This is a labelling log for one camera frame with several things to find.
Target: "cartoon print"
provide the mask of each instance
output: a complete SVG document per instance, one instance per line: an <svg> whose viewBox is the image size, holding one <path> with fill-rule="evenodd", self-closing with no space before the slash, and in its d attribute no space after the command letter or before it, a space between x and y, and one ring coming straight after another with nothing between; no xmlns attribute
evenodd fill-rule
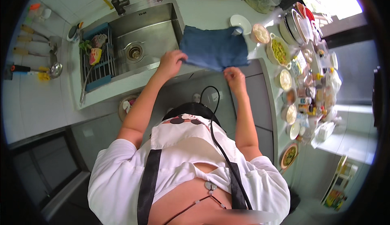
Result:
<svg viewBox="0 0 390 225"><path fill-rule="evenodd" d="M166 122L163 122L162 124L182 124L183 122L191 122L192 124L199 125L203 124L206 126L207 130L210 132L210 128L201 122L199 119L197 119L194 115L190 114L180 114L171 120L167 120Z"/></svg>

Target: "blue towel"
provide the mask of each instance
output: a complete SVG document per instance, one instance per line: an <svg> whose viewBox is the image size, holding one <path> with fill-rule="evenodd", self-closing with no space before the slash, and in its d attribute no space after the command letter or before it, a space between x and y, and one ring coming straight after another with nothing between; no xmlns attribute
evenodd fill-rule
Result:
<svg viewBox="0 0 390 225"><path fill-rule="evenodd" d="M248 66L244 37L232 35L236 28L201 30L186 26L180 42L180 49L188 56L184 63L219 72L229 66Z"/></svg>

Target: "countertop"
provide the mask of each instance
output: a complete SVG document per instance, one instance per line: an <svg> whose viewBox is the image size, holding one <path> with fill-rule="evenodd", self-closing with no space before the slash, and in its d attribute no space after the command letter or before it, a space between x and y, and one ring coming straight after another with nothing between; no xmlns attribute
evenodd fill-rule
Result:
<svg viewBox="0 0 390 225"><path fill-rule="evenodd" d="M130 3L139 2L142 0L130 0ZM229 18L234 14L240 14L246 17L253 25L261 23L268 25L267 29L275 35L280 36L277 26L277 15L281 10L274 11L270 14L262 14L256 12L242 0L176 0L180 9L181 16L185 25L197 27L199 29L225 29L229 27ZM84 21L84 26L88 26L99 18L115 12L112 10L102 10L95 14L95 17L89 17ZM275 165L279 162L279 157L285 147L291 142L285 132L287 123L280 118L280 111L283 106L281 100L282 89L278 88L273 78L281 71L281 67L272 64L268 59L265 51L265 45L257 46L252 42L249 35L244 35L247 46L249 59L263 58L261 60L262 69L266 81L268 96L270 99L271 115L273 120L273 139L274 139L274 160ZM78 100L81 95L81 80L80 80L80 58L78 54L78 45L72 44L69 49L69 59L72 65L72 72L69 74L71 81L71 90L74 94L76 105L80 109ZM183 65L178 75L183 75L201 70L199 67ZM83 108L93 105L97 102L118 96L124 92L138 89L146 85L150 77L156 71L151 69L136 74L125 79L112 82L102 86L85 96Z"/></svg>

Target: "cabinet door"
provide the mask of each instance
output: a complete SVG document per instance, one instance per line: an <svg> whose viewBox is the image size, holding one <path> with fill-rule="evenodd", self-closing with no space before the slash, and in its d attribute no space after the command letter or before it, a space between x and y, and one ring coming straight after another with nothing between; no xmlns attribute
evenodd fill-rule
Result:
<svg viewBox="0 0 390 225"><path fill-rule="evenodd" d="M264 75L247 77L245 80L255 125L267 130L273 130L271 107Z"/></svg>
<svg viewBox="0 0 390 225"><path fill-rule="evenodd" d="M272 131L256 127L259 150L273 163L273 133Z"/></svg>

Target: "woman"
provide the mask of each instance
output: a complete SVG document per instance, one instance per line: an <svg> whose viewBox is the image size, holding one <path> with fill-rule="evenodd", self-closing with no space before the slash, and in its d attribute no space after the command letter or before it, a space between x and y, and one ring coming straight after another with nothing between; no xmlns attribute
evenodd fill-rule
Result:
<svg viewBox="0 0 390 225"><path fill-rule="evenodd" d="M181 51L165 53L117 139L99 152L89 182L89 207L103 224L203 224L217 216L216 210L249 207L241 182L253 210L274 213L277 219L270 224L281 223L290 208L289 190L259 150L245 76L238 68L223 72L238 102L236 142L209 109L192 102L171 110L140 147L157 94L178 73L181 59L188 59ZM214 144L211 130L241 180ZM228 224L224 217L217 221Z"/></svg>

